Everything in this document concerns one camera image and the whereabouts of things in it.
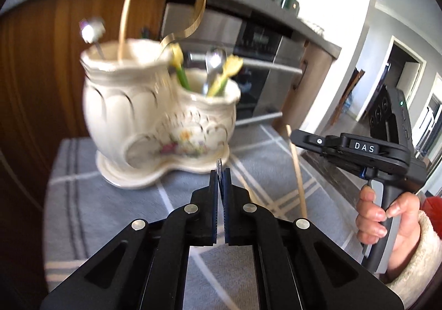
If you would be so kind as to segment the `person right hand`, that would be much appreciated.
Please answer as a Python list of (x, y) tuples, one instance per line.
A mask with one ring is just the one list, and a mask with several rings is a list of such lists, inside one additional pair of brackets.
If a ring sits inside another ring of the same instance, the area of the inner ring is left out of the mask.
[(371, 273), (403, 270), (420, 239), (419, 198), (370, 180), (357, 204), (357, 239), (364, 245), (362, 265)]

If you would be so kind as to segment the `cream fuzzy sleeve forearm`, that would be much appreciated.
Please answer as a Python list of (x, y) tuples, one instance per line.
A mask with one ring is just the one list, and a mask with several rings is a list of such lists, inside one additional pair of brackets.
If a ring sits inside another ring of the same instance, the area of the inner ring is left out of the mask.
[(398, 295), (405, 309), (411, 309), (429, 293), (431, 285), (441, 282), (436, 275), (441, 270), (441, 238), (433, 229), (424, 211), (419, 212), (420, 241), (408, 265), (386, 286)]

